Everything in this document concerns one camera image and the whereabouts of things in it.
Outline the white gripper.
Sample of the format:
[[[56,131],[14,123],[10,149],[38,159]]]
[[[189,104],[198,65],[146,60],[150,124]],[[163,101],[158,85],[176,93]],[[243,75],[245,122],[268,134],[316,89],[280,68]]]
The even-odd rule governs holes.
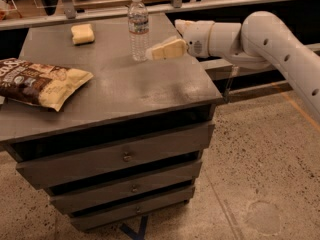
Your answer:
[[[170,59],[188,53],[194,57],[207,58],[209,56],[209,38],[213,21],[189,21],[176,19],[175,28],[183,36],[172,36],[146,50],[148,60]]]

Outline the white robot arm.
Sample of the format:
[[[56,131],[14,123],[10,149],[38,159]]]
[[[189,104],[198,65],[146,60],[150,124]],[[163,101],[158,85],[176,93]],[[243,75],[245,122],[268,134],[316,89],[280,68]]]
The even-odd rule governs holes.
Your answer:
[[[274,14],[258,11],[242,23],[176,20],[180,37],[147,49],[149,60],[220,57],[253,70],[274,66],[320,120],[320,56],[303,45]]]

